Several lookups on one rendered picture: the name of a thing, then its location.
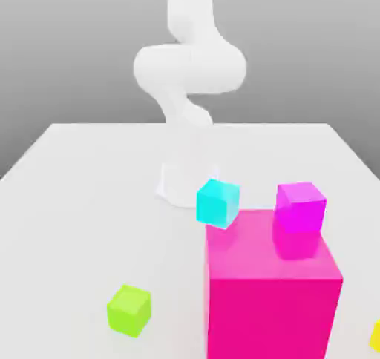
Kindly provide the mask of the small cyan cube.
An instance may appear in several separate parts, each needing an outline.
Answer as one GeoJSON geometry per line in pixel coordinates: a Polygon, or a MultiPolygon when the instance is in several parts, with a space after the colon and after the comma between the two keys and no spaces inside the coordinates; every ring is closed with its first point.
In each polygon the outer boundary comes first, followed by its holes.
{"type": "Polygon", "coordinates": [[[198,192],[196,219],[198,222],[227,229],[239,212],[240,186],[210,179],[198,192]]]}

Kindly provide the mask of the small magenta cube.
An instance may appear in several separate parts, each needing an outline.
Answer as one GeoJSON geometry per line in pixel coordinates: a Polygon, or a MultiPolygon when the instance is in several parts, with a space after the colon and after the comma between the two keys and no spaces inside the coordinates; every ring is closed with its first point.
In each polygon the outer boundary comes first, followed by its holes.
{"type": "Polygon", "coordinates": [[[312,182],[280,184],[277,187],[275,216],[285,232],[319,233],[327,198],[312,182]]]}

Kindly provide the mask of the small lime green cube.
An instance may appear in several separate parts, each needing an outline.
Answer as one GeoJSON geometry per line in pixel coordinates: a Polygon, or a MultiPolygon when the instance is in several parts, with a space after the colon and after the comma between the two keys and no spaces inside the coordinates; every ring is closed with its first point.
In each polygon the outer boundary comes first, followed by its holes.
{"type": "Polygon", "coordinates": [[[122,285],[107,304],[107,317],[114,331],[138,337],[151,318],[151,293],[122,285]]]}

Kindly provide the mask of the small yellow cube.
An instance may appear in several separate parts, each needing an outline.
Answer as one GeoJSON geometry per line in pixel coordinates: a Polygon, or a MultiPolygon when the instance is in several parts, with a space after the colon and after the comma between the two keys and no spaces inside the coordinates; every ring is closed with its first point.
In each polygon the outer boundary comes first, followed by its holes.
{"type": "Polygon", "coordinates": [[[380,352],[380,319],[378,319],[373,327],[370,336],[369,346],[376,352],[380,352]]]}

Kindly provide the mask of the large pink box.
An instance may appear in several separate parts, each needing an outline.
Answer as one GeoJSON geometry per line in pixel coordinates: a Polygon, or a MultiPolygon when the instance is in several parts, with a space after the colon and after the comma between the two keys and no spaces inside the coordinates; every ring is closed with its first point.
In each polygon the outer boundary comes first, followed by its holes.
{"type": "Polygon", "coordinates": [[[271,210],[206,227],[207,359],[324,359],[343,277],[319,233],[271,210]]]}

